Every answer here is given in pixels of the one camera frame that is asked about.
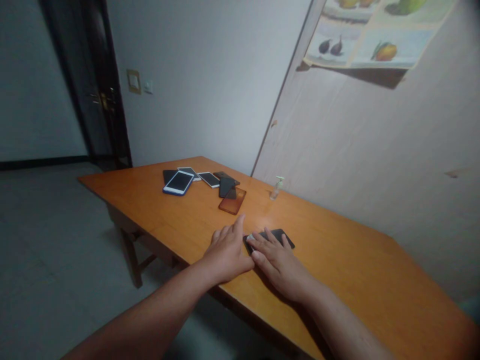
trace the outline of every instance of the gray floor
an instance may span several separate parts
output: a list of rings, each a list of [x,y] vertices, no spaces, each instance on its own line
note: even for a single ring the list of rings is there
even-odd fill
[[[57,359],[173,275],[155,260],[134,288],[105,205],[77,182],[98,172],[81,163],[0,173],[0,359]],[[263,357],[284,358],[208,295],[166,356]]]

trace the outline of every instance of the forearm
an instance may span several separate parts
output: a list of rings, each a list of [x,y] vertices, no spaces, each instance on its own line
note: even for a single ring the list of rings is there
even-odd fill
[[[300,303],[315,320],[336,358],[394,359],[388,349],[327,286],[315,280]]]
[[[65,359],[159,359],[215,285],[202,262],[189,266],[77,346]]]

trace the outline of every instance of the table leg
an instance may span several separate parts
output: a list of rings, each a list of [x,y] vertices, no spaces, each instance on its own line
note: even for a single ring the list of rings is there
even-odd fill
[[[131,279],[133,280],[133,285],[139,289],[143,285],[142,269],[139,266],[139,260],[137,259],[134,243],[130,239],[128,232],[122,228],[120,228],[120,232],[123,254],[125,255],[125,259],[130,270]]]

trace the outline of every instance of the smartphone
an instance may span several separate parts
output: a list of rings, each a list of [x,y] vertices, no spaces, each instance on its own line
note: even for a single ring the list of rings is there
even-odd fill
[[[275,229],[275,230],[272,230],[271,231],[272,235],[275,237],[275,239],[277,239],[277,241],[282,244],[282,234],[285,234],[286,236],[286,240],[288,241],[288,243],[290,244],[290,247],[292,249],[295,249],[295,244],[292,242],[292,240],[290,240],[289,236],[285,233],[285,231],[283,231],[282,229]],[[263,232],[259,232],[258,233],[260,236],[264,237],[265,239],[267,238],[267,234],[263,231]],[[245,247],[246,247],[246,250],[248,251],[248,254],[249,255],[252,255],[252,252],[254,251],[252,249],[252,247],[249,245],[249,243],[247,242],[247,238],[249,236],[252,236],[252,234],[250,235],[245,235],[243,237],[243,243],[245,244]]]
[[[199,172],[198,176],[206,182],[212,189],[220,186],[220,180],[218,180],[211,172]]]
[[[216,176],[217,178],[219,178],[220,180],[221,180],[222,178],[232,179],[232,180],[235,182],[235,186],[240,185],[240,181],[235,180],[233,177],[231,177],[230,175],[228,175],[226,172],[217,171],[217,172],[214,172],[213,175],[215,175],[215,176]]]
[[[163,188],[163,192],[166,194],[172,194],[177,196],[183,196],[187,192],[194,179],[194,175],[178,170],[170,181]]]
[[[218,196],[224,198],[229,193],[230,189],[235,188],[235,180],[232,178],[221,177],[220,188],[218,189]],[[230,194],[232,199],[235,199],[237,195],[233,192]]]
[[[244,202],[246,194],[247,192],[245,190],[242,190],[238,187],[232,187],[228,194],[226,194],[223,200],[220,202],[218,208],[232,215],[237,215],[242,203]]]
[[[169,183],[178,170],[163,170],[163,182],[165,185]]]
[[[177,167],[177,169],[185,173],[193,174],[193,181],[202,181],[200,176],[191,167]]]

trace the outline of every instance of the fruit poster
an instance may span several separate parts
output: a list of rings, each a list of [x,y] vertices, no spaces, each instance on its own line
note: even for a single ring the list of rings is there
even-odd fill
[[[303,58],[327,68],[411,69],[457,0],[327,0]]]

